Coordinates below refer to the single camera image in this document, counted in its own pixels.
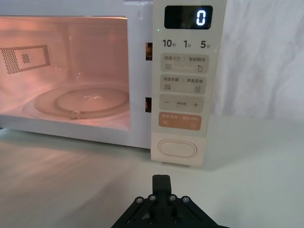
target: orange button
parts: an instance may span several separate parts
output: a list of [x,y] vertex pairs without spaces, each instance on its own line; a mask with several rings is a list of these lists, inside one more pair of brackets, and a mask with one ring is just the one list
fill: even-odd
[[201,116],[178,113],[160,113],[159,126],[199,131]]

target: control panel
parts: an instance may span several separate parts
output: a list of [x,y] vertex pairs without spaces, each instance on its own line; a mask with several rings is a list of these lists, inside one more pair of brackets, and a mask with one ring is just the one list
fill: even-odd
[[200,166],[226,0],[155,0],[152,144],[156,161]]

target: number 0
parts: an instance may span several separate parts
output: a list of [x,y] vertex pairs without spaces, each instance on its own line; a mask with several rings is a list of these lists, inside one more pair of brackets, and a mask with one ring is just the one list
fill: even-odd
[[198,15],[197,15],[197,19],[196,19],[196,24],[199,25],[199,26],[202,26],[205,24],[206,22],[206,11],[204,10],[199,10],[198,11]]

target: digital display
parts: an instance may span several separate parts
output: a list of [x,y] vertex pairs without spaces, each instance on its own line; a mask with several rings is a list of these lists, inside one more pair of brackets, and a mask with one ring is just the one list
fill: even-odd
[[209,29],[212,21],[212,6],[167,6],[166,29]]

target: oval button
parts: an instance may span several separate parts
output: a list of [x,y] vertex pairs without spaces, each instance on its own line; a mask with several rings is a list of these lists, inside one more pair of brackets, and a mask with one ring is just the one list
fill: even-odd
[[158,150],[168,156],[193,158],[196,155],[196,146],[191,142],[173,139],[162,140],[158,144]]

